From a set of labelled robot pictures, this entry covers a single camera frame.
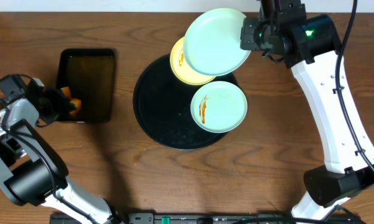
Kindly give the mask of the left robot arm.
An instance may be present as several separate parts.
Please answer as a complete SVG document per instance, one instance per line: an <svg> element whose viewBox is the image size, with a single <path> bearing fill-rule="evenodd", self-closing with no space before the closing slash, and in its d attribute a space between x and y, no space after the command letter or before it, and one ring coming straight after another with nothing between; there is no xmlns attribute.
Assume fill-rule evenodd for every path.
<svg viewBox="0 0 374 224"><path fill-rule="evenodd" d="M0 79L0 189L14 204L51 207L80 223L121 223L103 198L84 191L67 166L36 128L62 115L77 114L82 103L70 89L45 88L37 78L21 75Z"/></svg>

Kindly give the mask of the green yellow sponge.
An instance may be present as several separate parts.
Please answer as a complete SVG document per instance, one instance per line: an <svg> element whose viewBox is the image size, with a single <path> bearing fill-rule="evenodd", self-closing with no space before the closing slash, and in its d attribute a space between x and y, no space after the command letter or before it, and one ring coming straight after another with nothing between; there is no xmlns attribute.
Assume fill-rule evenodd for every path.
<svg viewBox="0 0 374 224"><path fill-rule="evenodd" d="M68 86L63 87L60 90L65 95L65 97L69 100L69 104L70 104L69 115L71 117L76 117L76 115L79 113L79 111L82 108L82 101L77 98L72 97L71 91Z"/></svg>

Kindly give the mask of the yellow plate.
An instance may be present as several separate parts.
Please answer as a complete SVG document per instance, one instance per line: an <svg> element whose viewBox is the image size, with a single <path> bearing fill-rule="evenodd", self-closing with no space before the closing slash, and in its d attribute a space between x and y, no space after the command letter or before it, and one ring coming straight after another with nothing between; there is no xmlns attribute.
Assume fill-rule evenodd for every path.
<svg viewBox="0 0 374 224"><path fill-rule="evenodd" d="M170 65L174 75L188 85L204 85L214 80L214 76L203 75L189 66L184 56L183 43L184 37L179 39L171 50Z"/></svg>

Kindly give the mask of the light green plate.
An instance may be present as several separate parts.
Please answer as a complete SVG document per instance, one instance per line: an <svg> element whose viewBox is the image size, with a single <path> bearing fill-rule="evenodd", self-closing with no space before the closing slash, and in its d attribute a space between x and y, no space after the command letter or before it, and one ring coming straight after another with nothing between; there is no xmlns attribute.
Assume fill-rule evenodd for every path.
<svg viewBox="0 0 374 224"><path fill-rule="evenodd" d="M193 121L211 133L226 133L239 126L248 111L242 90L230 82L215 81L200 87L192 97Z"/></svg>
<svg viewBox="0 0 374 224"><path fill-rule="evenodd" d="M203 75L231 73L249 57L240 47L241 28L246 16L236 9L212 9L191 23L184 35L184 57L190 67Z"/></svg>

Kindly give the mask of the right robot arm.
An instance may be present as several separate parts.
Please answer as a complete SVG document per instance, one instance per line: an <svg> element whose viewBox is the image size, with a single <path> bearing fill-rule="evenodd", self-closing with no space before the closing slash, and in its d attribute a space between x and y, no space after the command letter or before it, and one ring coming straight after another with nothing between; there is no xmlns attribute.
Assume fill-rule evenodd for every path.
<svg viewBox="0 0 374 224"><path fill-rule="evenodd" d="M374 146L367 137L344 69L346 41L324 14L274 12L247 17L241 48L278 56L301 86L324 151L324 164L304 173L306 192L291 210L295 222L324 221L341 205L374 186Z"/></svg>

